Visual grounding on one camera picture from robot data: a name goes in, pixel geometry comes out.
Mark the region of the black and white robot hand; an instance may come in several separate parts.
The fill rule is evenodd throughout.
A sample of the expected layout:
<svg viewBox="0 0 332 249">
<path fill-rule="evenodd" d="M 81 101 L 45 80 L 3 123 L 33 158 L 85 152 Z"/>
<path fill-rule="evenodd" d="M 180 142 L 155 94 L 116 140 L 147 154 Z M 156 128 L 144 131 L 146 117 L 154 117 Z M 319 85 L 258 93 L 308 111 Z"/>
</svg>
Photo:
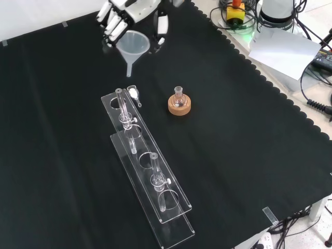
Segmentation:
<svg viewBox="0 0 332 249">
<path fill-rule="evenodd" d="M 154 33 L 150 38 L 150 53 L 156 53 L 165 42 L 169 17 L 163 9 L 164 1 L 106 1 L 96 16 L 103 28 L 104 43 L 112 48 L 136 24 L 153 17 Z"/>
</svg>

